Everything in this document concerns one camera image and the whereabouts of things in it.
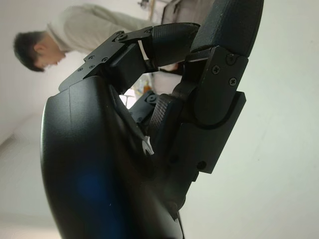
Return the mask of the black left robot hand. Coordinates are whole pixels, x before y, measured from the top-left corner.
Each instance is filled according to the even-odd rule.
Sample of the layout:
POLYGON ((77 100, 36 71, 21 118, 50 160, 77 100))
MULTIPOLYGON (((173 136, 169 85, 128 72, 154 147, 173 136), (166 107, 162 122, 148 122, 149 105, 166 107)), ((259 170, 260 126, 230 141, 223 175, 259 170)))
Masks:
POLYGON ((245 105, 261 0, 216 0, 202 25, 118 31, 44 107, 41 170, 64 239, 182 239, 179 210, 245 105))

